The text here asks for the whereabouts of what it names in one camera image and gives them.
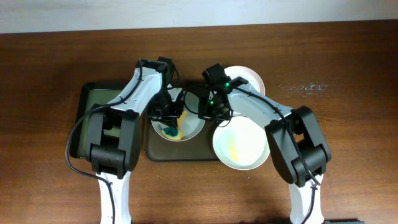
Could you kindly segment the green and yellow sponge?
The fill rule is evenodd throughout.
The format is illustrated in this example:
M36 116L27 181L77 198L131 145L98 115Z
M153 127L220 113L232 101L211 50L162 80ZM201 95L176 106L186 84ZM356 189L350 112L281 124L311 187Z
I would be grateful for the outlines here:
M180 129L181 125L183 124L185 118L187 117L188 112L183 111L182 115L177 119L177 127L166 127L161 130L162 134L170 140L173 141L180 141L182 139L183 133L182 130Z

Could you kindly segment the white plate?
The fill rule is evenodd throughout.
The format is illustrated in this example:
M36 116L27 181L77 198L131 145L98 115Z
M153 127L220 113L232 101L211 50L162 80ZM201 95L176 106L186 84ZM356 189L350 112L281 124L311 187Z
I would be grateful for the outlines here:
M265 95L266 88L262 78L252 69L244 66L230 66L224 69L224 72L231 79L242 77L246 79L259 93Z
M198 103L199 103L199 98L196 95L190 92L185 94L185 91L183 91L182 100L184 105L183 111L187 111L188 115L180 127L183 133L182 139L180 141L186 141L195 137L201 131L201 129L204 127L205 121L203 119L200 119L198 115L195 114L195 112L198 111ZM169 126L159 121L152 121L151 124L158 135L160 135L162 138L168 141L173 141L167 139L161 132L162 129Z
M226 166L236 170L251 170L269 157L266 132L246 117L234 117L223 122L213 133L213 150Z

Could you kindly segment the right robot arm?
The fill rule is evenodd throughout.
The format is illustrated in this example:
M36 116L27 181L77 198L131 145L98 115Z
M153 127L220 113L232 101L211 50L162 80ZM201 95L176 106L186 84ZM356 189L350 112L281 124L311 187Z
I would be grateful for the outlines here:
M320 188L331 152L313 111L280 105L241 77L207 78L205 86L214 96L200 100L200 118L238 112L265 130L273 165L289 185L290 222L324 223Z

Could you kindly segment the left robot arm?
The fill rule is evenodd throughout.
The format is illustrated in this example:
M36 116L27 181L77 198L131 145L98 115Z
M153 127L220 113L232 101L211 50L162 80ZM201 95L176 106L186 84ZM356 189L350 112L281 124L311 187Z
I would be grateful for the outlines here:
M183 113L182 91L172 86L171 59L140 59L128 84L88 112L85 159L99 182L102 223L131 223L129 179L141 150L141 115L176 130Z

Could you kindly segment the brown plastic serving tray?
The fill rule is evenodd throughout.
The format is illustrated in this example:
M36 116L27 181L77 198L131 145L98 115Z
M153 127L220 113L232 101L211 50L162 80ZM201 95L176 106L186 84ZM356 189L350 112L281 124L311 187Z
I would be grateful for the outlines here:
M198 98L209 94L205 82L200 80L184 80L179 85L185 94L193 93ZM220 122L204 120L201 131L186 141L168 141L158 135L152 127L150 117L146 116L144 132L144 151L146 156L157 162L164 161L216 161L218 158L213 150L212 139Z

